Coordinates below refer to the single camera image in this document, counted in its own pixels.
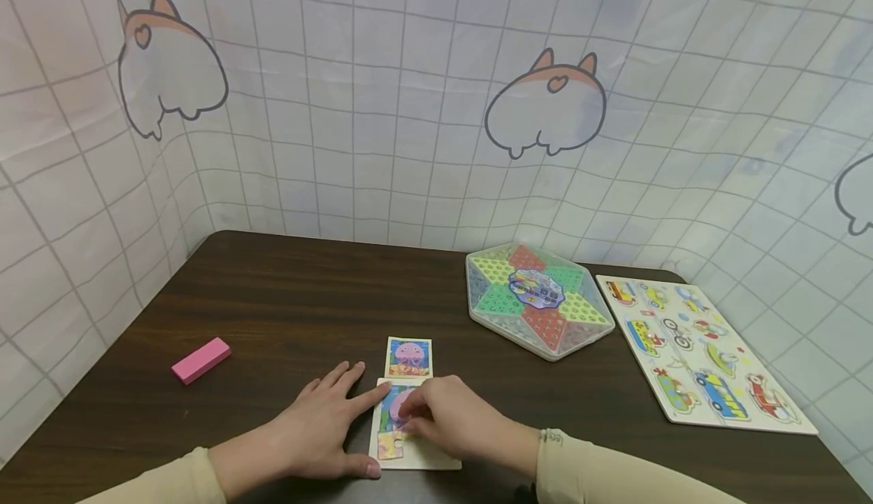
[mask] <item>cartoon cat ear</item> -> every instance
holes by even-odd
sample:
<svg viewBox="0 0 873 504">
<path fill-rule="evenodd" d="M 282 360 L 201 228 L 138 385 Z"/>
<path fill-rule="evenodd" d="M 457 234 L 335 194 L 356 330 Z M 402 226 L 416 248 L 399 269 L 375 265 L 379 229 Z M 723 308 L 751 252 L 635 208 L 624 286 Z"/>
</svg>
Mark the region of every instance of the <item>cartoon cat ear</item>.
<svg viewBox="0 0 873 504">
<path fill-rule="evenodd" d="M 540 56 L 537 57 L 537 61 L 533 63 L 533 67 L 530 67 L 530 72 L 534 72 L 534 70 L 539 70 L 540 68 L 551 67 L 554 63 L 555 52 L 552 51 L 551 48 L 546 48 L 541 52 Z"/>
<path fill-rule="evenodd" d="M 127 9 L 121 0 L 118 0 L 118 17 L 121 20 L 121 28 L 124 28 L 127 25 Z"/>
<path fill-rule="evenodd" d="M 179 18 L 179 10 L 176 9 L 176 4 L 173 4 L 173 0 L 152 0 L 152 11 Z"/>
<path fill-rule="evenodd" d="M 597 55 L 591 52 L 582 57 L 582 60 L 579 61 L 579 68 L 591 75 L 595 75 L 597 72 Z"/>
</svg>

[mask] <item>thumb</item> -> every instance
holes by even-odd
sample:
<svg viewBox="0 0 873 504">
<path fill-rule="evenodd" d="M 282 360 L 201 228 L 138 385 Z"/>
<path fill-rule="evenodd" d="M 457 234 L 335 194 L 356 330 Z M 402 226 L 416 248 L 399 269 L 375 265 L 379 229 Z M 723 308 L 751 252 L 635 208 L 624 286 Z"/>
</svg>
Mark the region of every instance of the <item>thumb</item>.
<svg viewBox="0 0 873 504">
<path fill-rule="evenodd" d="M 425 440 L 429 441 L 436 441 L 439 439 L 439 429 L 437 429 L 437 424 L 432 422 L 429 418 L 410 418 L 406 424 L 403 425 L 403 431 L 407 434 L 412 434 L 413 436 L 424 437 Z"/>
<path fill-rule="evenodd" d="M 371 480 L 377 480 L 381 475 L 381 466 L 379 466 L 378 460 L 368 455 L 346 454 L 343 473 L 347 476 L 369 477 Z"/>
</svg>

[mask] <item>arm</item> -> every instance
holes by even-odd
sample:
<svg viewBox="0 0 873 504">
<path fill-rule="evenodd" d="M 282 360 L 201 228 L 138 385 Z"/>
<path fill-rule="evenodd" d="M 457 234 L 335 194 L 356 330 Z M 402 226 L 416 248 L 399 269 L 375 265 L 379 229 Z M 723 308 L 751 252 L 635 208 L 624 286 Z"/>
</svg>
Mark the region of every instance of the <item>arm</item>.
<svg viewBox="0 0 873 504">
<path fill-rule="evenodd" d="M 209 463 L 197 447 L 181 459 L 146 471 L 131 481 L 83 500 L 81 504 L 224 504 L 224 493 Z"/>
<path fill-rule="evenodd" d="M 346 399 L 364 373 L 363 362 L 341 362 L 306 385 L 297 400 L 269 423 L 208 451 L 181 459 L 109 489 L 81 504 L 224 504 L 279 477 L 331 480 L 344 475 L 380 476 L 379 462 L 346 454 L 349 425 L 389 392 L 383 383 Z"/>
<path fill-rule="evenodd" d="M 678 471 L 560 430 L 542 430 L 535 475 L 540 504 L 742 504 Z"/>
<path fill-rule="evenodd" d="M 421 385 L 400 415 L 409 419 L 404 430 L 448 454 L 490 460 L 535 480 L 540 504 L 742 504 L 664 466 L 575 440 L 559 430 L 516 423 L 454 376 Z"/>
</svg>

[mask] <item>finger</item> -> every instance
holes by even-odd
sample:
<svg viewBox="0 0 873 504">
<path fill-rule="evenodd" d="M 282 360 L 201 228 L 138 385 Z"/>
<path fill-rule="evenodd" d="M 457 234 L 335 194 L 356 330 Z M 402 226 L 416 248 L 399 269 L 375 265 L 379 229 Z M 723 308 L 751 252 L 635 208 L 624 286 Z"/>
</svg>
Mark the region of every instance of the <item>finger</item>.
<svg viewBox="0 0 873 504">
<path fill-rule="evenodd" d="M 343 473 L 352 477 L 369 477 L 371 480 L 379 479 L 381 466 L 378 460 L 363 454 L 344 455 L 345 464 Z"/>
<path fill-rule="evenodd" d="M 369 389 L 366 393 L 361 394 L 360 396 L 352 397 L 349 400 L 349 407 L 352 410 L 352 414 L 357 417 L 363 412 L 366 412 L 369 408 L 378 404 L 389 391 L 391 390 L 391 382 L 386 381 L 379 386 Z"/>
<path fill-rule="evenodd" d="M 432 442 L 436 442 L 439 439 L 437 425 L 431 420 L 423 417 L 409 419 L 408 422 L 403 425 L 403 431 L 404 433 L 412 434 L 413 436 L 424 437 L 425 440 Z"/>
<path fill-rule="evenodd" d="M 358 362 L 358 364 L 352 366 L 351 370 L 343 373 L 343 376 L 339 378 L 339 381 L 334 385 L 337 389 L 343 391 L 343 395 L 349 394 L 349 391 L 352 389 L 352 385 L 355 384 L 357 379 L 360 379 L 362 375 L 364 375 L 364 370 L 366 370 L 367 366 L 364 365 L 364 362 Z"/>
<path fill-rule="evenodd" d="M 397 416 L 400 418 L 407 418 L 412 414 L 412 412 L 427 407 L 427 400 L 425 399 L 424 393 L 424 385 L 413 390 L 412 393 L 406 397 L 406 401 L 400 405 L 400 409 L 397 411 Z"/>
<path fill-rule="evenodd" d="M 331 388 L 337 381 L 339 381 L 340 377 L 346 372 L 346 370 L 349 370 L 349 361 L 343 360 L 333 368 L 325 378 L 321 379 L 321 383 L 318 384 L 318 389 Z"/>
<path fill-rule="evenodd" d="M 297 397 L 303 397 L 303 396 L 306 396 L 308 394 L 311 394 L 312 390 L 315 390 L 315 387 L 317 387 L 318 383 L 320 383 L 320 382 L 321 382 L 320 378 L 316 377 L 315 379 L 312 379 L 309 383 L 306 384 L 305 387 L 303 387 L 302 390 L 300 390 L 300 394 L 298 394 Z"/>
</svg>

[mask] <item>white grid backdrop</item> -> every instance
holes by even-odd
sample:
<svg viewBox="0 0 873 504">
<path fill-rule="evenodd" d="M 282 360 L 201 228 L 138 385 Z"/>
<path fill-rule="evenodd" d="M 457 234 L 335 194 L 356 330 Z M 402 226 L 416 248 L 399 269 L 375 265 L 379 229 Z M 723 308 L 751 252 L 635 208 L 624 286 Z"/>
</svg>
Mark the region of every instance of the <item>white grid backdrop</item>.
<svg viewBox="0 0 873 504">
<path fill-rule="evenodd" d="M 873 0 L 174 3 L 230 95 L 159 143 L 120 108 L 114 0 L 0 1 L 0 464 L 205 236 L 252 229 L 672 269 L 871 492 L 873 236 L 834 183 L 873 153 Z M 607 117 L 510 163 L 484 109 L 547 46 L 597 53 Z"/>
</svg>

